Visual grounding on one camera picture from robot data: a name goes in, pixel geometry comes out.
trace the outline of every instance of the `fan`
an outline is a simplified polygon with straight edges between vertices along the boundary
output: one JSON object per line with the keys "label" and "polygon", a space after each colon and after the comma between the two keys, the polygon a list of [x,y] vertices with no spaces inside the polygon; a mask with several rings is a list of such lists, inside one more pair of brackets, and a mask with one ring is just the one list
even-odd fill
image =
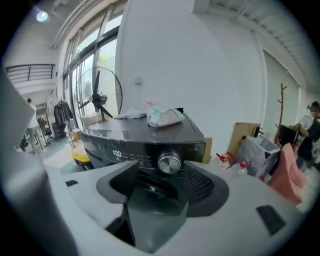
{"label": "fan", "polygon": [[85,70],[73,90],[73,106],[87,126],[117,116],[122,107],[122,88],[115,73],[102,66]]}

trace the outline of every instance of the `person in black shirt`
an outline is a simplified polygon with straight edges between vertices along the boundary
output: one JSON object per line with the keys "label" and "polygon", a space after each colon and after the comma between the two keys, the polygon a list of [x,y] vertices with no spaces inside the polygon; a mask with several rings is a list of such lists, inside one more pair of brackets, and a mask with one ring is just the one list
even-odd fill
{"label": "person in black shirt", "polygon": [[311,127],[305,129],[300,124],[296,124],[294,127],[299,131],[299,134],[304,137],[304,140],[298,149],[298,157],[296,159],[296,164],[302,172],[305,171],[305,169],[303,169],[303,167],[306,166],[305,164],[313,162],[313,142],[320,138],[320,104],[315,101],[310,107],[308,106],[308,108],[310,108],[311,116],[314,118]]}

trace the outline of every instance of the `ceiling light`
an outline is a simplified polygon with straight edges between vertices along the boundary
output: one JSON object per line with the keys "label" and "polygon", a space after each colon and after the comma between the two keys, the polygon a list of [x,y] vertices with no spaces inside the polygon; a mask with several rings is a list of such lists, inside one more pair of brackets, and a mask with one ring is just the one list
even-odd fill
{"label": "ceiling light", "polygon": [[39,11],[35,16],[35,19],[38,22],[44,22],[47,18],[48,18],[48,13],[44,10]]}

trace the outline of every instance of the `pink cloth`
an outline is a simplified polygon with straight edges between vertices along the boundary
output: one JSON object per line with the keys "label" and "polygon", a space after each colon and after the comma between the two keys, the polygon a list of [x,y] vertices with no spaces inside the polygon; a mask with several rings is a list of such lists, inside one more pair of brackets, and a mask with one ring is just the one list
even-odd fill
{"label": "pink cloth", "polygon": [[307,184],[307,177],[299,171],[292,146],[284,145],[280,161],[268,185],[292,202],[295,206],[302,202],[302,188]]}

